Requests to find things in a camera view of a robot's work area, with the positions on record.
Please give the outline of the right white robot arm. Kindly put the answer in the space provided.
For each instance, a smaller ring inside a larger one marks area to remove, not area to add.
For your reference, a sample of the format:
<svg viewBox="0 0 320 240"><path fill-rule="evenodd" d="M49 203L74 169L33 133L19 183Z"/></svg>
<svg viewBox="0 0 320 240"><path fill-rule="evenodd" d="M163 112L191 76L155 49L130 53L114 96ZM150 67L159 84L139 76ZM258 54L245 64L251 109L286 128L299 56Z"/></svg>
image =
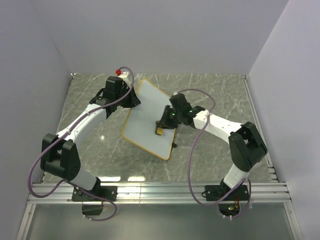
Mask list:
<svg viewBox="0 0 320 240"><path fill-rule="evenodd" d="M174 130L179 125L200 130L190 148L189 165L194 148L204 132L220 138L229 145L232 165L219 187L221 197L226 200L232 200L238 195L238 187L248 179L252 168L268 153L266 144L254 123L233 122L201 106L182 109L167 105L161 119L156 122L155 132L161 135L162 130Z"/></svg>

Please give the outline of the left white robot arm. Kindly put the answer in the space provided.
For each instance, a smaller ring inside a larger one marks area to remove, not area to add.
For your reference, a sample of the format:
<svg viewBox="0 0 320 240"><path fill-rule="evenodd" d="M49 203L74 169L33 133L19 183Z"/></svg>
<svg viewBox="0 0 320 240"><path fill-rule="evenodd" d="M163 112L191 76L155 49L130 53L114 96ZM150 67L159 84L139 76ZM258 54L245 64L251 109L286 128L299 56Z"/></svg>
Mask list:
<svg viewBox="0 0 320 240"><path fill-rule="evenodd" d="M40 168L83 190L83 195L89 201L103 198L106 194L101 187L101 180L82 166L78 146L119 106L134 108L140 103L132 86L118 90L100 89L84 112L68 127L55 135L48 133L43 138Z"/></svg>

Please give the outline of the yellow-framed whiteboard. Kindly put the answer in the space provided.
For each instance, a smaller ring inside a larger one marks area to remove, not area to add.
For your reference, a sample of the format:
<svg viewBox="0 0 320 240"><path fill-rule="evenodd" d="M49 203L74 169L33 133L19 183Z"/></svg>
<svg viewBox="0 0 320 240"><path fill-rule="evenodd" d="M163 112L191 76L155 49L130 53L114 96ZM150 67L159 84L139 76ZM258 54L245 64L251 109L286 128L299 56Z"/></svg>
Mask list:
<svg viewBox="0 0 320 240"><path fill-rule="evenodd" d="M121 132L122 138L167 161L171 156L175 130L165 129L162 135L157 135L156 122L170 104L170 97L147 79L141 80L136 95L140 104L129 110Z"/></svg>

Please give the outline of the yellow eraser pad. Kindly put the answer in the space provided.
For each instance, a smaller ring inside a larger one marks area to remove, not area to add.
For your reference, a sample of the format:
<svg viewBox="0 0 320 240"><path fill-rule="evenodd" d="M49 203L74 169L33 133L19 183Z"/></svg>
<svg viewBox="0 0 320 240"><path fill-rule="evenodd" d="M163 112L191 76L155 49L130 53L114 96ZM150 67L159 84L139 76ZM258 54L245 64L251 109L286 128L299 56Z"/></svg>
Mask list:
<svg viewBox="0 0 320 240"><path fill-rule="evenodd" d="M161 127L157 127L155 133L162 136L164 134L164 130Z"/></svg>

